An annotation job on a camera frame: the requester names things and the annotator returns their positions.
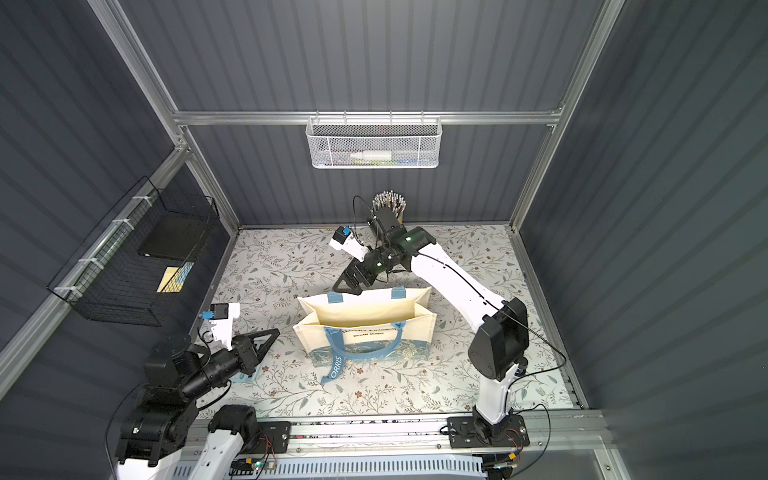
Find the cream and blue canvas tote bag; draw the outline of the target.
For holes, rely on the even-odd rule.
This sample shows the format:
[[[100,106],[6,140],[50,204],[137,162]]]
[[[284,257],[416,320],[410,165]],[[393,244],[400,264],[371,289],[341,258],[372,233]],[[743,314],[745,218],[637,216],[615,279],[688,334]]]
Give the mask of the cream and blue canvas tote bag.
[[[328,367],[322,385],[339,379],[348,361],[415,361],[430,354],[437,315],[428,309],[432,289],[329,291],[301,297],[305,316],[293,326],[316,367]]]

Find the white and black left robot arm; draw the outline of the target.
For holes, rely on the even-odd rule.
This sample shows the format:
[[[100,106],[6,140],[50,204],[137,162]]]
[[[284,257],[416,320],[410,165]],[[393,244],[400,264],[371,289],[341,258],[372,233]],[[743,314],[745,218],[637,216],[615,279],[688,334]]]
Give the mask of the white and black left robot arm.
[[[251,331],[230,348],[211,351],[187,335],[156,344],[144,364],[147,383],[120,427],[108,458],[115,479],[170,479],[211,391],[228,390],[236,374],[250,376],[279,338],[279,331]],[[223,479],[239,473],[261,475],[279,448],[276,435],[260,427],[254,407],[226,404],[209,421],[207,437],[190,476]]]

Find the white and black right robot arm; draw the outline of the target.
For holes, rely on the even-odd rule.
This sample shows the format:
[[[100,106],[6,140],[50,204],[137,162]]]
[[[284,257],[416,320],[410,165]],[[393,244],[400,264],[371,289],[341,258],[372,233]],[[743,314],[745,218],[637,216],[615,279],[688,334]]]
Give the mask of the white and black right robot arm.
[[[388,208],[371,214],[368,225],[379,240],[369,248],[348,226],[338,227],[331,248],[352,257],[332,290],[360,295],[383,273],[401,266],[435,288],[464,318],[474,337],[468,358],[479,372],[479,396],[473,415],[482,427],[501,426],[510,415],[508,391],[526,373],[530,344],[525,304],[506,300],[464,271],[436,238],[421,227],[407,228]]]

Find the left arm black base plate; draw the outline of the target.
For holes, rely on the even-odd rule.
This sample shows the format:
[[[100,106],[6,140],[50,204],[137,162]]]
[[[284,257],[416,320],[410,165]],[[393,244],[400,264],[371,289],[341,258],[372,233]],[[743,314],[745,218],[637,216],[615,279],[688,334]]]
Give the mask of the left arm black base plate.
[[[262,457],[267,453],[285,453],[290,437],[290,422],[217,422],[207,425],[209,434],[223,431],[227,436],[244,434],[242,448],[237,455]]]

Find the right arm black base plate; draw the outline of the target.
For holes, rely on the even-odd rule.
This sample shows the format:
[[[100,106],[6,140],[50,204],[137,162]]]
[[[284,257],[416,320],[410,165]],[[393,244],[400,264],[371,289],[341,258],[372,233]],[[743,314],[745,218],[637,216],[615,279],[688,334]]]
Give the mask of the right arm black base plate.
[[[440,428],[453,449],[503,447],[519,451],[530,445],[527,427],[520,415],[507,415],[500,423],[488,424],[482,417],[453,416]]]

